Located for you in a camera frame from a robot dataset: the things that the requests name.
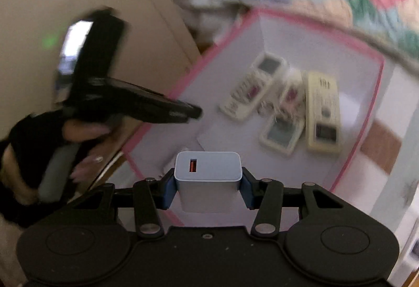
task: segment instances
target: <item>green light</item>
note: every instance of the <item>green light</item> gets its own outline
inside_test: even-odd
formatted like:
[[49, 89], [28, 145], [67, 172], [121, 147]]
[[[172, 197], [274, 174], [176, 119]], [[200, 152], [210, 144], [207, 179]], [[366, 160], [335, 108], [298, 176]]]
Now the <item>green light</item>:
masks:
[[58, 43], [58, 35], [48, 35], [42, 40], [42, 47], [44, 49], [52, 49]]

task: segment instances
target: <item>brown square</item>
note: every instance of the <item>brown square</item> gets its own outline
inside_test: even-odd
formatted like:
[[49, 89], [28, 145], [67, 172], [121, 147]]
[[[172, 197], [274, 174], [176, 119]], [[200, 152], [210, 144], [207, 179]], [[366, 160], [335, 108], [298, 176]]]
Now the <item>brown square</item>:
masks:
[[399, 155], [400, 147], [399, 137], [375, 120], [361, 146], [361, 152], [390, 174]]

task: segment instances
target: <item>finger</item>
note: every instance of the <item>finger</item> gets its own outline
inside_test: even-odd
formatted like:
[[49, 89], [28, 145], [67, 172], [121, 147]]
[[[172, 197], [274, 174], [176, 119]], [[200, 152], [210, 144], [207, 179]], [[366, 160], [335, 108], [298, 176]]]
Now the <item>finger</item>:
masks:
[[97, 122], [83, 122], [76, 119], [67, 120], [62, 128], [63, 138], [73, 143], [82, 143], [109, 134], [111, 129]]

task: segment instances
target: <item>circular cover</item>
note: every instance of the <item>circular cover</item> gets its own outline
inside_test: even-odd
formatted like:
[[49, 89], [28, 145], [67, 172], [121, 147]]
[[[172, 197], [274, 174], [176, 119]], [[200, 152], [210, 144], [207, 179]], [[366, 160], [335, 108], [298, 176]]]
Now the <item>circular cover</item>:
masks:
[[119, 224], [34, 225], [20, 237], [17, 255], [28, 278], [79, 284], [116, 269], [129, 249], [128, 232]]
[[330, 219], [308, 217], [288, 231], [285, 249], [300, 268], [320, 280], [343, 284], [386, 277], [399, 253], [390, 230], [376, 221], [329, 224]]

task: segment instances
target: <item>beige panel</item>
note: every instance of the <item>beige panel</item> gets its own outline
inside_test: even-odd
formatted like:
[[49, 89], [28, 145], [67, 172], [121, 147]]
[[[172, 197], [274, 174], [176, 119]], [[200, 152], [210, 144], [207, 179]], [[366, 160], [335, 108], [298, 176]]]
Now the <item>beige panel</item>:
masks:
[[71, 21], [101, 5], [131, 24], [114, 76], [168, 91], [197, 50], [170, 0], [0, 0], [0, 137], [51, 108], [55, 68]]

